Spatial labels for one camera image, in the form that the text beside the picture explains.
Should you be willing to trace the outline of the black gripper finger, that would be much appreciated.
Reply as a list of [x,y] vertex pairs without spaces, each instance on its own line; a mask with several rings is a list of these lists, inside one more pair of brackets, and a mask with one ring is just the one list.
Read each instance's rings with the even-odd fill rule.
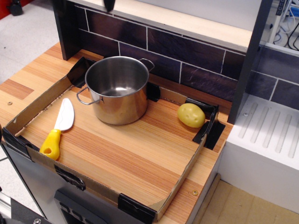
[[111,12],[114,9],[115,0],[103,0],[103,2],[107,12]]

